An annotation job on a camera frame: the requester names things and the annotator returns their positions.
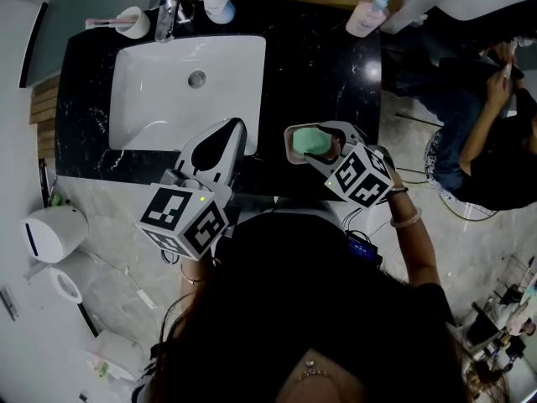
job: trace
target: tile floor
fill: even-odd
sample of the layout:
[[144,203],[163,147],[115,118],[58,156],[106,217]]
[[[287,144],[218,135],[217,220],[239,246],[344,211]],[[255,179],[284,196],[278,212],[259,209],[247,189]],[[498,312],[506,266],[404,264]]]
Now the tile floor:
[[[399,168],[422,171],[425,146],[438,128],[396,117],[396,113],[438,121],[419,103],[383,93],[379,143],[388,148]],[[425,179],[413,172],[402,170],[401,174],[408,182]],[[131,338],[149,350],[158,340],[166,309],[178,298],[181,278],[178,266],[165,264],[159,251],[134,226],[142,212],[138,199],[147,186],[60,177],[57,187],[88,218],[90,235],[83,248],[109,263],[97,260],[100,274],[84,295],[86,308],[97,326]],[[502,257],[514,254],[527,262],[537,254],[537,205],[501,212],[483,222],[467,222],[448,205],[466,218],[483,219],[486,215],[461,203],[444,204],[428,184],[409,185],[409,194],[423,209],[442,285],[456,316],[463,316],[473,301],[486,299],[497,287],[497,278],[505,268]],[[340,219],[353,210],[339,202],[332,206]],[[396,234],[388,221],[388,207],[381,205],[352,219],[351,228],[368,234],[379,247],[385,269],[405,279]],[[126,267],[135,282],[123,273]],[[138,286],[157,308],[150,309],[138,297]]]

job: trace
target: white sink basin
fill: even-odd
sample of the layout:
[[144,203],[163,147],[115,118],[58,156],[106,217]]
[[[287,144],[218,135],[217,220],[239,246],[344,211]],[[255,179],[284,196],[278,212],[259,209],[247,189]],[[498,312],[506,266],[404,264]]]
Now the white sink basin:
[[241,118],[258,145],[265,39],[202,36],[120,50],[110,103],[112,149],[181,150],[212,124]]

